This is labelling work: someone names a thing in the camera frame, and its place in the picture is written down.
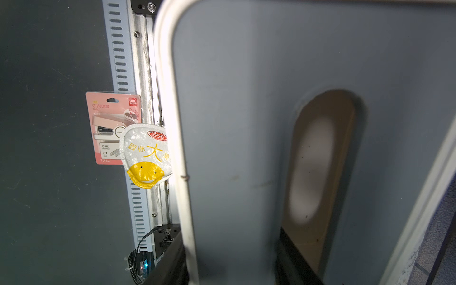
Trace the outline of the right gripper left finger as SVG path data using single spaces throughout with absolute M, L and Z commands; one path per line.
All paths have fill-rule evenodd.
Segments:
M 144 285 L 188 285 L 185 247 L 182 234 L 178 233 L 163 258 L 149 274 Z

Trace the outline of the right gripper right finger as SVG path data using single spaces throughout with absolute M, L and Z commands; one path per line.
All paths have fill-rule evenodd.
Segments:
M 277 285 L 323 285 L 283 228 L 276 243 L 276 254 Z

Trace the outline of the white box grey lid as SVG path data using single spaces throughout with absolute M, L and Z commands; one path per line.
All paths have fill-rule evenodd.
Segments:
M 293 128 L 337 90 L 357 114 L 323 282 L 393 284 L 455 171 L 455 2 L 165 1 L 155 37 L 191 282 L 274 283 Z

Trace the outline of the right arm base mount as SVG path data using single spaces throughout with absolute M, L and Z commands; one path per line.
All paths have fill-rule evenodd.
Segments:
M 135 285 L 144 284 L 180 231 L 179 224 L 166 224 L 155 227 L 140 239 L 138 246 L 127 258 L 126 270 L 130 272 Z M 144 247 L 148 238 L 154 242 L 151 251 Z

